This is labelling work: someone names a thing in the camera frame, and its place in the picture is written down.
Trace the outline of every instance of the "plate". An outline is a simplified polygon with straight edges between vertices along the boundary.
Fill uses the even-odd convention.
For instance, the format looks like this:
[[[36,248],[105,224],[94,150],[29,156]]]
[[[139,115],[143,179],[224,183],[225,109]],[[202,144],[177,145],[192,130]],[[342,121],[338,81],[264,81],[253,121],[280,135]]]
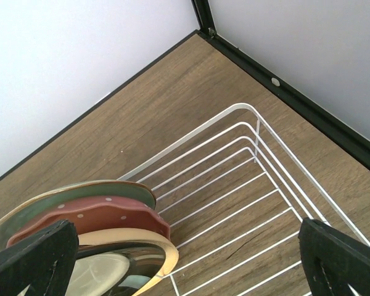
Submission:
[[[127,197],[93,196],[62,203],[35,216],[8,240],[7,247],[59,220],[74,223],[78,234],[110,228],[138,228],[170,240],[170,226],[144,203]]]
[[[0,219],[0,251],[21,227],[50,207],[70,200],[96,195],[115,195],[136,199],[155,208],[156,198],[145,185],[117,180],[97,180],[77,183],[37,195],[22,203]]]
[[[105,229],[80,234],[78,238],[80,240],[79,257],[88,256],[86,258],[89,258],[98,253],[116,252],[130,260],[129,272],[105,294],[102,294],[105,296],[139,295],[172,272],[178,262],[178,251],[168,239],[144,229]],[[141,249],[134,249],[125,244],[145,244],[145,246]]]

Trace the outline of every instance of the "white metal wire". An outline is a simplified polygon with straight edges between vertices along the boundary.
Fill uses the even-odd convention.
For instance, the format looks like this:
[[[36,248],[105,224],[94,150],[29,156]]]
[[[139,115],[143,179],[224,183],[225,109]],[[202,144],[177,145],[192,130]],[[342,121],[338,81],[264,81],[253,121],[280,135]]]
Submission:
[[[260,174],[258,174],[256,176],[250,177],[250,179],[248,181],[246,181],[245,183],[237,186],[236,188],[234,188],[231,191],[223,194],[222,196],[217,197],[215,200],[213,200],[210,203],[204,205],[203,207],[200,207],[200,208],[196,209],[194,212],[186,215],[185,217],[179,219],[178,221],[175,221],[174,223],[171,224],[171,227],[176,226],[177,224],[180,224],[183,221],[186,221],[190,217],[192,217],[192,216],[194,216],[194,215],[196,215],[196,214],[198,214],[200,212],[203,212],[205,209],[207,209],[208,207],[210,207],[213,204],[217,203],[218,201],[221,201],[221,200],[230,198],[230,195],[231,194],[233,194],[234,192],[236,192],[239,189],[243,188],[244,186],[247,186],[247,185],[251,184],[252,182],[256,181],[258,178],[261,178],[262,176],[266,176],[270,180],[271,184],[274,186],[274,189],[272,191],[270,191],[269,193],[267,193],[267,194],[259,197],[258,199],[250,202],[249,204],[247,204],[246,206],[240,208],[239,210],[235,211],[234,213],[232,213],[232,214],[226,216],[225,218],[219,220],[218,222],[216,222],[215,224],[211,225],[207,229],[204,229],[203,231],[199,232],[198,234],[192,236],[191,238],[186,239],[185,241],[183,241],[182,243],[180,243],[179,245],[177,245],[177,248],[180,249],[184,245],[189,244],[190,242],[194,241],[195,239],[197,239],[199,237],[207,236],[209,231],[211,231],[212,229],[214,229],[215,227],[217,227],[221,223],[224,223],[228,219],[230,219],[230,218],[232,218],[232,217],[240,214],[241,212],[243,212],[247,208],[250,208],[253,205],[256,205],[257,203],[261,202],[262,200],[268,199],[274,193],[278,193],[284,199],[285,203],[287,204],[287,208],[285,210],[283,210],[282,212],[278,213],[277,215],[274,215],[271,218],[267,219],[266,221],[262,222],[261,224],[253,226],[250,230],[248,230],[245,233],[237,236],[236,238],[230,240],[229,242],[226,242],[225,244],[217,247],[216,249],[214,249],[214,250],[212,250],[212,251],[210,251],[210,252],[208,252],[206,254],[203,254],[202,256],[198,257],[197,259],[189,262],[188,264],[186,264],[186,265],[184,265],[184,266],[182,266],[180,268],[177,268],[172,273],[170,273],[169,275],[165,276],[166,278],[167,277],[170,277],[171,282],[172,282],[173,287],[174,287],[174,290],[175,290],[175,293],[176,293],[177,296],[186,296],[186,295],[192,294],[193,292],[195,292],[195,291],[197,291],[197,290],[199,290],[199,289],[201,289],[201,288],[203,288],[203,287],[211,284],[212,282],[214,282],[215,280],[219,279],[220,277],[225,276],[226,274],[229,274],[229,273],[235,271],[240,266],[242,266],[242,265],[244,265],[244,264],[252,261],[253,259],[255,259],[255,258],[259,257],[260,255],[268,252],[269,250],[272,250],[273,248],[277,247],[281,243],[283,243],[283,242],[285,242],[285,241],[287,241],[287,240],[295,237],[298,234],[298,231],[295,231],[291,235],[285,237],[284,239],[281,239],[278,242],[276,242],[276,243],[274,243],[274,244],[272,244],[270,246],[266,246],[265,249],[263,249],[262,251],[258,252],[257,254],[254,254],[250,258],[248,258],[248,259],[246,259],[246,260],[238,263],[237,265],[235,265],[235,266],[227,269],[223,273],[221,273],[221,274],[219,274],[219,275],[217,275],[217,276],[215,276],[215,277],[207,280],[203,284],[201,284],[201,285],[199,285],[199,286],[197,286],[197,287],[195,287],[195,288],[193,288],[193,289],[191,289],[191,290],[189,290],[187,292],[183,292],[181,294],[182,291],[179,291],[179,289],[178,289],[178,287],[176,285],[175,279],[173,277],[174,274],[176,274],[179,271],[183,270],[184,268],[188,268],[188,267],[192,266],[194,263],[197,263],[198,261],[203,260],[204,258],[207,258],[210,255],[212,255],[212,254],[214,254],[214,253],[216,253],[216,252],[224,249],[225,247],[227,247],[227,246],[235,243],[239,239],[248,236],[249,234],[253,233],[257,229],[260,229],[261,227],[263,227],[264,225],[267,225],[269,223],[273,223],[275,221],[275,219],[279,218],[280,216],[284,215],[285,213],[292,212],[299,219],[299,221],[302,221],[301,215],[299,214],[298,211],[296,211],[295,207],[291,204],[291,202],[288,199],[288,197],[285,195],[285,193],[282,191],[282,189],[277,185],[277,183],[275,182],[275,180],[273,178],[273,175],[280,180],[283,188],[285,188],[289,192],[290,196],[296,201],[296,203],[304,211],[304,213],[305,213],[305,215],[307,217],[313,218],[313,215],[307,209],[307,206],[303,203],[304,201],[306,202],[306,204],[308,206],[310,206],[313,209],[313,211],[316,213],[316,215],[318,216],[318,218],[321,221],[325,222],[326,224],[329,224],[329,222],[324,217],[324,215],[319,211],[319,209],[317,208],[317,206],[306,195],[306,193],[304,192],[304,190],[300,187],[300,185],[296,182],[296,180],[290,175],[290,173],[287,171],[287,169],[284,167],[284,165],[279,161],[279,159],[274,155],[273,151],[268,147],[268,145],[266,144],[266,142],[260,137],[260,127],[261,127],[261,125],[264,126],[267,129],[267,131],[270,133],[270,135],[273,136],[273,138],[278,142],[278,144],[284,149],[284,151],[293,160],[293,162],[296,164],[296,166],[298,166],[299,169],[303,172],[303,174],[308,178],[308,180],[310,180],[310,182],[312,183],[312,185],[314,185],[314,187],[317,188],[317,190],[319,191],[319,193],[326,199],[326,201],[330,204],[330,206],[337,212],[337,214],[341,217],[341,219],[343,219],[343,221],[354,232],[354,234],[359,238],[359,240],[362,241],[363,243],[365,243],[366,245],[370,246],[370,241],[367,240],[367,238],[355,226],[355,224],[349,219],[349,217],[344,213],[344,211],[336,204],[336,202],[322,188],[322,186],[311,175],[311,173],[305,168],[305,166],[298,160],[298,158],[294,155],[294,153],[285,145],[285,143],[282,141],[282,139],[269,126],[269,124],[266,122],[266,120],[255,110],[255,108],[253,108],[251,105],[248,105],[248,104],[245,104],[245,103],[234,104],[231,107],[227,108],[226,110],[222,111],[221,113],[219,113],[218,115],[216,115],[215,117],[213,117],[212,119],[210,119],[209,121],[207,121],[204,124],[200,125],[198,128],[194,129],[193,131],[191,131],[190,133],[188,133],[187,135],[185,135],[181,139],[177,140],[175,143],[173,143],[172,145],[168,146],[166,149],[162,150],[157,155],[153,156],[152,158],[150,158],[149,160],[147,160],[143,164],[139,165],[134,170],[130,171],[129,173],[127,173],[125,175],[123,175],[119,179],[121,179],[121,180],[127,180],[127,179],[135,176],[136,174],[142,173],[146,168],[150,167],[152,164],[154,164],[155,162],[157,162],[161,158],[165,157],[170,152],[174,151],[180,145],[188,142],[188,140],[192,139],[194,136],[196,136],[199,133],[201,133],[202,131],[206,130],[207,128],[209,128],[210,126],[212,126],[214,123],[216,123],[218,120],[221,120],[222,118],[226,117],[227,115],[229,115],[233,111],[239,110],[239,109],[249,110],[249,111],[251,111],[256,116],[256,118],[257,118],[257,120],[256,120],[256,130],[253,128],[253,126],[250,123],[243,122],[243,121],[242,122],[235,123],[232,126],[230,126],[229,128],[226,128],[225,130],[223,130],[220,133],[216,134],[215,136],[211,137],[210,139],[208,139],[208,140],[200,143],[199,145],[197,145],[194,148],[188,150],[187,152],[183,153],[182,155],[174,158],[173,160],[171,160],[170,162],[168,162],[165,165],[161,166],[160,168],[158,168],[158,169],[154,170],[153,172],[145,175],[143,178],[141,178],[138,181],[139,182],[143,182],[143,181],[149,179],[153,175],[156,175],[156,174],[160,173],[161,171],[163,171],[164,169],[166,169],[167,167],[169,167],[170,165],[172,165],[172,164],[174,164],[176,162],[180,162],[184,157],[190,155],[193,152],[196,152],[197,150],[199,150],[203,146],[206,146],[207,144],[209,144],[209,143],[213,142],[214,140],[218,139],[219,137],[224,136],[228,132],[230,132],[230,131],[232,131],[232,130],[240,127],[240,126],[244,126],[244,127],[246,127],[253,134],[255,140],[253,140],[252,138],[250,138],[249,136],[246,136],[246,135],[240,136],[240,137],[236,138],[235,140],[227,143],[223,147],[220,147],[219,149],[215,150],[214,152],[212,152],[208,156],[204,157],[203,159],[201,159],[201,160],[193,163],[192,165],[190,165],[189,167],[183,169],[179,173],[171,176],[170,178],[168,178],[165,181],[161,182],[160,184],[156,185],[153,188],[153,190],[156,191],[157,189],[162,188],[164,185],[168,184],[169,182],[172,182],[173,180],[175,180],[178,177],[182,176],[186,172],[188,172],[188,171],[196,168],[197,166],[199,166],[203,162],[206,162],[208,159],[212,158],[215,155],[218,155],[220,152],[222,152],[225,149],[233,146],[235,143],[241,142],[242,140],[244,140],[245,143],[249,143],[250,144],[250,147],[249,146],[245,146],[245,147],[239,149],[237,152],[235,152],[235,153],[231,154],[230,156],[224,158],[223,160],[219,161],[218,163],[216,163],[215,165],[209,167],[208,169],[204,170],[203,172],[195,175],[191,179],[189,179],[189,180],[181,183],[180,185],[176,186],[174,189],[171,189],[168,192],[162,194],[161,196],[159,196],[157,198],[157,200],[159,201],[159,200],[162,200],[162,199],[170,196],[172,193],[176,192],[178,189],[181,189],[182,187],[184,187],[184,186],[186,186],[188,184],[192,184],[192,182],[194,182],[197,179],[203,180],[203,176],[205,176],[207,173],[209,173],[210,171],[214,170],[215,168],[218,168],[221,165],[224,165],[228,160],[234,158],[235,156],[237,156],[237,155],[239,155],[239,154],[241,154],[243,152],[249,152],[250,157],[246,161],[243,161],[242,163],[240,163],[240,164],[238,164],[238,165],[230,168],[229,170],[225,171],[224,173],[220,174],[215,179],[213,179],[213,180],[211,180],[209,182],[206,182],[206,183],[204,183],[203,185],[201,185],[201,186],[199,186],[197,188],[194,188],[194,190],[191,193],[189,193],[189,194],[183,196],[182,198],[180,198],[179,200],[173,202],[171,205],[167,206],[163,210],[160,210],[159,214],[164,213],[165,211],[169,210],[170,208],[172,208],[172,207],[174,207],[176,205],[179,205],[181,203],[185,203],[185,201],[188,198],[190,198],[192,195],[194,195],[195,193],[201,191],[202,189],[206,188],[207,186],[209,186],[209,185],[211,185],[211,184],[213,184],[215,182],[219,182],[219,180],[221,178],[225,177],[226,175],[228,175],[230,173],[235,172],[236,170],[238,170],[243,165],[245,165],[247,163],[250,163],[252,160],[253,160],[253,163],[256,163],[261,168],[262,173],[260,173]],[[261,147],[264,148],[264,150],[266,151],[266,153],[268,154],[268,156],[271,157],[273,159],[273,161],[271,161],[266,156],[266,154],[261,150]],[[264,161],[267,164],[268,169],[270,169],[273,172],[273,175],[269,172],[269,170],[266,169],[266,167],[262,164],[261,161]],[[295,188],[295,190],[298,192],[298,194],[295,193],[295,191],[292,189],[292,186]],[[255,284],[254,286],[252,286],[252,287],[248,288],[247,290],[241,292],[240,294],[238,294],[238,296],[246,295],[247,293],[251,292],[252,290],[254,290],[254,289],[262,286],[263,284],[266,284],[270,280],[272,280],[272,279],[274,279],[274,278],[276,278],[276,277],[284,274],[285,272],[287,272],[288,270],[290,270],[290,269],[298,266],[299,264],[301,264],[301,261],[298,261],[298,262],[295,262],[295,263],[291,264],[290,266],[284,268],[283,270],[279,271],[278,273],[273,274],[272,276],[264,279],[263,281],[259,282],[258,284]],[[303,296],[309,296],[309,295],[311,295],[311,292],[306,293]]]

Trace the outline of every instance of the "brown wooden floor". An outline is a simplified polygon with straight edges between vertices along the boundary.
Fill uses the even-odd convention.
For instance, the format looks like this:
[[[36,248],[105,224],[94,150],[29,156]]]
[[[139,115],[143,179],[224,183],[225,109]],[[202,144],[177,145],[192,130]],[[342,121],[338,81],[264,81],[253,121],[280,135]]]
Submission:
[[[191,37],[0,181],[0,217],[30,197],[55,187],[92,179],[118,178],[236,102],[249,103],[262,114],[370,240],[370,172],[198,36]],[[254,117],[248,112],[235,112],[192,140],[186,147],[174,151],[170,157],[241,120],[252,122]],[[184,158],[181,163],[148,179],[146,184],[151,187],[159,184],[229,140],[245,133],[249,134],[241,128],[234,130]],[[264,129],[261,130],[261,135],[328,220],[336,228],[350,234],[338,215],[317,190],[312,188],[310,182],[275,144],[272,137]],[[244,142],[239,142],[212,157],[201,166],[158,189],[157,195],[160,196],[178,186],[244,146]],[[158,209],[165,208],[206,183],[206,180],[216,178],[247,158],[249,155],[242,152],[202,179],[162,199]],[[174,223],[260,172],[256,164],[248,163],[213,186],[193,195],[184,205],[174,207],[162,216],[169,223]],[[257,182],[231,194],[228,199],[217,202],[173,227],[173,243],[180,244],[273,189],[268,178],[262,176]],[[183,266],[252,229],[283,211],[286,206],[279,194],[272,194],[246,209],[241,215],[208,232],[203,238],[195,239],[181,247],[178,266]],[[182,294],[190,291],[298,231],[299,226],[300,222],[288,212],[213,256],[184,268],[174,275],[179,291]],[[297,238],[293,237],[192,295],[236,295],[297,260],[298,242]],[[302,269],[297,266],[253,290],[250,295],[303,295],[307,292]],[[147,294],[170,296],[175,295],[175,292],[170,280],[165,279]]]

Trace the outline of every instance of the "white wall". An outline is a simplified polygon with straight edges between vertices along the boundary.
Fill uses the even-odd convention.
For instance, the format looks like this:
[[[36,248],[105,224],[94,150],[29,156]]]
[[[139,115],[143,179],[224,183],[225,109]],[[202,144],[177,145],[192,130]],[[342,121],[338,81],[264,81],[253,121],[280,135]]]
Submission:
[[[370,140],[370,0],[210,0],[218,34]]]
[[[190,0],[0,1],[0,176],[198,28]]]

